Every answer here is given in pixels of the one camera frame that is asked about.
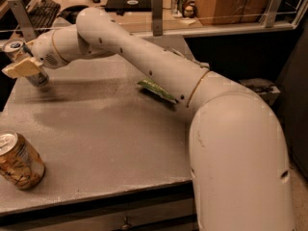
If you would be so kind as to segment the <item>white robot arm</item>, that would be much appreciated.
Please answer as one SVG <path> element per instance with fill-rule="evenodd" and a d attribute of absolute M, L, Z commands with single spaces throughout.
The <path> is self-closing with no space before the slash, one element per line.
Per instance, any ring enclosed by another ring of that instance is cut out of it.
<path fill-rule="evenodd" d="M 20 39 L 3 45 L 13 60 L 5 75 L 29 77 L 118 54 L 192 111 L 189 151 L 200 231 L 295 230 L 284 133 L 257 93 L 127 32 L 97 8 L 27 45 L 27 51 Z"/>

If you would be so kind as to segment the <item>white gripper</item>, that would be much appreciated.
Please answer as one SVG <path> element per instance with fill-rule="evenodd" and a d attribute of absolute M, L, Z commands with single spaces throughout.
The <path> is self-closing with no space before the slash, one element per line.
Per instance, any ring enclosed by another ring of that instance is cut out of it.
<path fill-rule="evenodd" d="M 54 35 L 54 31 L 49 31 L 26 42 L 34 57 L 27 57 L 19 62 L 8 64 L 2 69 L 2 72 L 15 79 L 39 74 L 42 64 L 50 69 L 68 65 L 68 61 L 60 55 L 54 45 Z"/>

